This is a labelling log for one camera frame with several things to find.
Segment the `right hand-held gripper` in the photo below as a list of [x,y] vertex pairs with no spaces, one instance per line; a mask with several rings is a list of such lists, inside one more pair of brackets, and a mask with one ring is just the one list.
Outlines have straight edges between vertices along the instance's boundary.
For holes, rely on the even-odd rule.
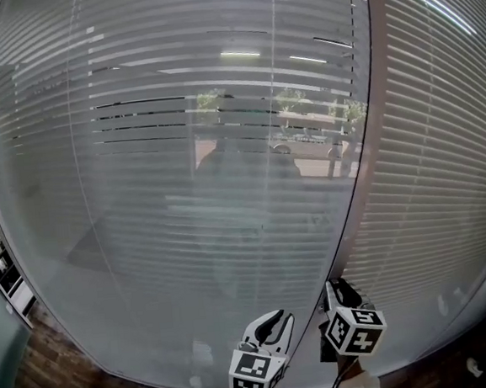
[[320,361],[373,355],[387,330],[384,314],[374,310],[369,296],[346,279],[329,280],[325,287],[328,309],[319,326]]

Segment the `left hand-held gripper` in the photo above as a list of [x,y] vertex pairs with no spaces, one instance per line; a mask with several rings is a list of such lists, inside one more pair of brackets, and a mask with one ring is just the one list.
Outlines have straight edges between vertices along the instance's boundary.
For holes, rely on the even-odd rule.
[[295,317],[289,313],[275,340],[258,347],[266,342],[283,314],[283,310],[267,312],[245,328],[244,343],[232,354],[229,388],[276,388],[284,378]]

